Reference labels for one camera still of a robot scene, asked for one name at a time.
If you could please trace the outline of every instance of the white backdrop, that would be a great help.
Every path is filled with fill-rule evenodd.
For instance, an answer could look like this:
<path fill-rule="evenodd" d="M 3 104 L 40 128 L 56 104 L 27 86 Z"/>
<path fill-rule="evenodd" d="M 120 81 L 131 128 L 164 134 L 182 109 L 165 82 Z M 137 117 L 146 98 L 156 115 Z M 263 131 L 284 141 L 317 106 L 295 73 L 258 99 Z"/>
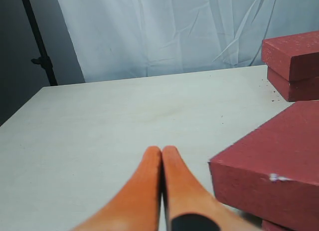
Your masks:
<path fill-rule="evenodd" d="M 86 82 L 261 64 L 319 29 L 319 0 L 59 0 Z"/>

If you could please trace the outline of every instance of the gray wall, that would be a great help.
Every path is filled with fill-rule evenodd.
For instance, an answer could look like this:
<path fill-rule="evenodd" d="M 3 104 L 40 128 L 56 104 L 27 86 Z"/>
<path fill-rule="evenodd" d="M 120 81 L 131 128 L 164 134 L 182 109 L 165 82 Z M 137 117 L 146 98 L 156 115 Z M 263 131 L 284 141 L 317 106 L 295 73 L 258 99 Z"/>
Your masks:
<path fill-rule="evenodd" d="M 59 85 L 84 78 L 57 0 L 30 0 Z M 45 71 L 21 0 L 0 0 L 0 125 L 39 89 Z"/>

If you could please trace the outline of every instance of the table surface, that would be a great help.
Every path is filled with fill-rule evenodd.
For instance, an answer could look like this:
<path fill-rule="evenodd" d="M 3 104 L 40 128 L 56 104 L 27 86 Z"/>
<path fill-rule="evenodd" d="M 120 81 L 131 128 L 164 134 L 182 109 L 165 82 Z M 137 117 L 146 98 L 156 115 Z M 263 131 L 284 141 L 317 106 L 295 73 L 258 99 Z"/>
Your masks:
<path fill-rule="evenodd" d="M 213 192 L 208 160 L 291 104 L 265 65 L 42 88 L 0 127 L 0 230 L 71 229 L 150 145 L 176 145 Z"/>

